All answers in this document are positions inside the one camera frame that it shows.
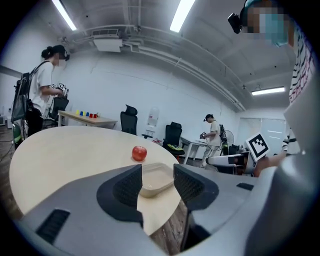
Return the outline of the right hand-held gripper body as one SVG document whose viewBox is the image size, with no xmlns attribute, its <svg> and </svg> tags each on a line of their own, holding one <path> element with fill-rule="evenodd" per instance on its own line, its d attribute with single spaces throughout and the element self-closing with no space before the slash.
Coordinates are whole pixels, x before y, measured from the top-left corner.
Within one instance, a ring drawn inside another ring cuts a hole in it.
<svg viewBox="0 0 320 256">
<path fill-rule="evenodd" d="M 248 138 L 245 141 L 245 145 L 248 149 L 248 157 L 244 173 L 246 175 L 251 175 L 254 172 L 258 160 L 265 157 L 270 151 L 270 148 L 260 133 Z"/>
</svg>

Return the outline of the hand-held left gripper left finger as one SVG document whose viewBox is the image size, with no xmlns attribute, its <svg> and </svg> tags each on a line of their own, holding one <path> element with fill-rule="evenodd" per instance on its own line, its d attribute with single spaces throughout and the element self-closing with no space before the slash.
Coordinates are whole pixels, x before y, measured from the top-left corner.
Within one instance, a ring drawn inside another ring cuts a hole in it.
<svg viewBox="0 0 320 256">
<path fill-rule="evenodd" d="M 142 166 L 125 166 L 71 181 L 17 223 L 42 256 L 162 256 L 144 232 L 138 195 Z"/>
</svg>

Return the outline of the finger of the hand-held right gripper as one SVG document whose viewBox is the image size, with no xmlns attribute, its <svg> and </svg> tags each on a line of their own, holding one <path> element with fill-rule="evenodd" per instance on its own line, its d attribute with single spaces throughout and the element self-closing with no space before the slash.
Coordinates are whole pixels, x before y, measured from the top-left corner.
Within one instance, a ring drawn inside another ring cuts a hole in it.
<svg viewBox="0 0 320 256">
<path fill-rule="evenodd" d="M 243 166 L 245 156 L 242 154 L 211 156 L 206 163 L 212 166 Z"/>
</svg>

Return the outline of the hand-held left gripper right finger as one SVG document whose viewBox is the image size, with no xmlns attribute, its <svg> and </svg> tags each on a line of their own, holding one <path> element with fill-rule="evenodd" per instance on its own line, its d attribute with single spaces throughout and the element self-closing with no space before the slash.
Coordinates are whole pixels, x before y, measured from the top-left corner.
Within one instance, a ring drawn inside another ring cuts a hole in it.
<svg viewBox="0 0 320 256">
<path fill-rule="evenodd" d="M 175 164 L 174 186 L 187 208 L 189 227 L 201 235 L 211 235 L 223 226 L 244 204 L 258 179 Z"/>
</svg>

